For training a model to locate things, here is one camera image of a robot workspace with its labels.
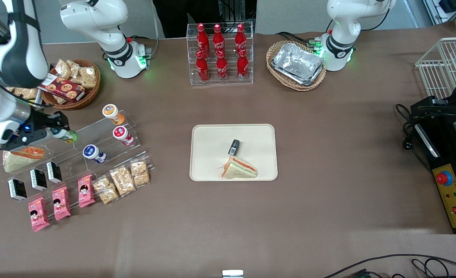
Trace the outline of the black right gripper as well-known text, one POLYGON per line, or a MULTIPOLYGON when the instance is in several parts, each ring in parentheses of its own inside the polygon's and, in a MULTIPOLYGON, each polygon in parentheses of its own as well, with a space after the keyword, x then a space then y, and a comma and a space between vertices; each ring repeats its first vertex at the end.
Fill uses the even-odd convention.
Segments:
POLYGON ((30 132, 36 132, 46 129, 50 134, 60 132, 62 130, 69 131, 69 120, 62 112, 46 114, 41 110, 32 110, 30 114, 30 132))

